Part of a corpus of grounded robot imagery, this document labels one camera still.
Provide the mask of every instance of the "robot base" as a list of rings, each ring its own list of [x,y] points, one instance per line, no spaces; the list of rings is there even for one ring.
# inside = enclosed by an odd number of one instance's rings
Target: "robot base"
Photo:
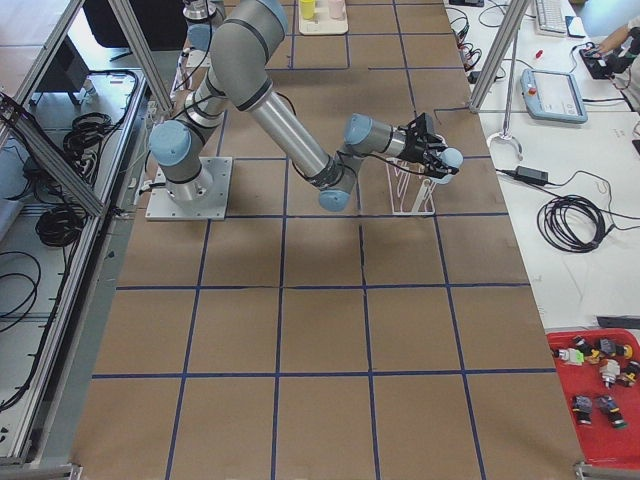
[[[165,188],[156,188],[151,192],[147,206],[147,220],[224,220],[229,199],[231,182],[231,157],[202,157],[202,165],[213,177],[211,190],[201,199],[188,203],[176,202]],[[156,183],[164,183],[161,169],[155,178]]]

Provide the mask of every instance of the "cable bundle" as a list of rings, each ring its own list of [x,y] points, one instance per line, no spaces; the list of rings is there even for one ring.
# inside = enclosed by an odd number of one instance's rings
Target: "cable bundle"
[[[594,226],[593,237],[583,241],[571,228],[569,215],[584,217]],[[588,253],[600,246],[615,224],[606,226],[602,210],[579,195],[555,197],[538,211],[538,230],[551,246],[569,253]]]
[[[80,177],[93,185],[98,174],[99,160],[102,156],[103,142],[117,127],[111,123],[111,117],[104,113],[91,112],[76,117],[71,131],[65,135],[62,148],[67,161]],[[97,152],[85,154],[86,150],[98,145]]]
[[[72,205],[60,205],[42,214],[36,223],[40,241],[49,247],[66,247],[75,242],[84,227],[84,216]]]
[[[482,50],[480,50],[479,48],[476,48],[473,45],[473,43],[465,41],[470,28],[469,17],[467,16],[467,14],[458,8],[454,8],[454,7],[445,7],[445,8],[448,10],[454,10],[460,13],[461,15],[460,17],[457,17],[451,20],[450,25],[456,37],[456,44],[458,47],[458,52],[460,53],[460,59],[462,60],[464,71],[469,72],[473,70],[473,68],[480,61],[480,58],[482,58]],[[459,21],[463,21],[464,26],[459,31],[456,31],[456,29],[454,28],[454,24]]]

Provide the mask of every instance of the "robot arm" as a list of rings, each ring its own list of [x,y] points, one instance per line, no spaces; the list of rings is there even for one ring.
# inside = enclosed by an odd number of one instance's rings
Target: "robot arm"
[[[189,19],[206,17],[213,31],[211,68],[196,92],[187,97],[177,118],[157,126],[150,148],[163,169],[167,190],[177,201],[192,201],[206,194],[211,179],[198,154],[221,123],[228,99],[248,112],[282,148],[297,170],[320,190],[320,204],[330,211],[346,206],[364,157],[372,152],[397,156],[424,166],[424,174],[440,183],[457,173],[462,156],[435,135],[425,114],[406,127],[392,127],[363,115],[353,115],[345,130],[345,143],[331,156],[291,113],[273,90],[265,66],[287,31],[287,18],[277,0],[242,0],[222,23],[224,7],[211,0],[185,0]],[[196,23],[190,27],[190,33]],[[202,38],[204,30],[197,30]]]

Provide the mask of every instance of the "electronic component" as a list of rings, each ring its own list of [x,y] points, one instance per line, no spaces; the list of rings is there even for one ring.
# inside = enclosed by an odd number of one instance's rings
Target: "electronic component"
[[[461,7],[484,7],[484,0],[449,0],[449,5]]]
[[[596,405],[602,413],[607,415],[613,428],[625,428],[627,426],[627,422],[625,422],[620,413],[620,407],[618,407],[611,395],[603,395],[596,398]]]
[[[587,111],[570,73],[526,68],[520,77],[527,112],[537,120],[584,123]]]
[[[589,70],[591,78],[594,80],[611,78],[611,69],[607,66],[607,62],[604,61],[595,45],[592,48],[582,48],[578,50],[578,53],[580,53],[580,58],[582,58],[585,67]]]
[[[618,48],[604,59],[612,73],[624,72],[640,54],[640,28],[633,27],[629,30],[629,36],[633,40],[628,49]]]
[[[558,348],[553,350],[553,356],[562,360],[567,365],[579,367],[584,363],[584,354],[575,348]]]
[[[600,338],[596,341],[596,348],[602,357],[624,357],[627,360],[633,356],[631,345],[620,345],[610,338]]]
[[[634,143],[634,146],[639,150],[640,153],[640,140],[637,141],[638,144]],[[640,317],[635,317],[632,315],[624,315],[624,316],[597,316],[596,320],[598,321],[598,325],[602,328],[640,328]]]
[[[597,365],[600,361],[600,352],[596,348],[587,342],[580,335],[573,337],[573,343],[578,350],[584,354],[584,358],[592,365]]]
[[[576,395],[571,402],[571,411],[576,414],[576,422],[579,425],[591,425],[591,412],[593,403],[589,397]]]
[[[549,183],[549,174],[547,172],[536,170],[535,168],[522,167],[520,165],[516,167],[513,178],[519,182],[538,185],[540,187],[544,187]]]
[[[604,386],[611,388],[616,383],[618,375],[620,375],[620,364],[611,358],[605,358],[600,365],[600,377]]]
[[[625,387],[633,387],[638,381],[638,375],[640,375],[640,363],[631,360],[618,375],[616,383]]]

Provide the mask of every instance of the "small part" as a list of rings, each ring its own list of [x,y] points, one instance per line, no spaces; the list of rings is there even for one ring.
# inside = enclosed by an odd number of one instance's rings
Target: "small part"
[[[618,375],[617,383],[625,387],[633,387],[638,381],[638,375],[640,375],[640,363],[631,360]]]
[[[616,383],[618,375],[620,375],[620,364],[611,358],[604,359],[600,365],[600,376],[604,386],[611,388]]]
[[[620,345],[610,338],[601,338],[596,342],[602,357],[624,357],[627,360],[633,356],[631,345]]]
[[[584,358],[587,362],[593,365],[597,365],[598,362],[600,362],[600,351],[596,350],[596,348],[583,337],[580,335],[573,337],[573,343],[576,348],[584,354]]]
[[[611,395],[602,395],[596,398],[596,404],[600,411],[607,415],[613,428],[625,428],[627,426],[627,422],[624,421],[620,413],[620,407],[618,407]]]
[[[559,358],[567,365],[581,366],[584,363],[584,354],[575,348],[558,348],[552,350],[553,356]]]
[[[576,414],[576,421],[579,425],[591,425],[593,404],[589,397],[585,397],[584,395],[576,395],[573,397],[571,410]]]

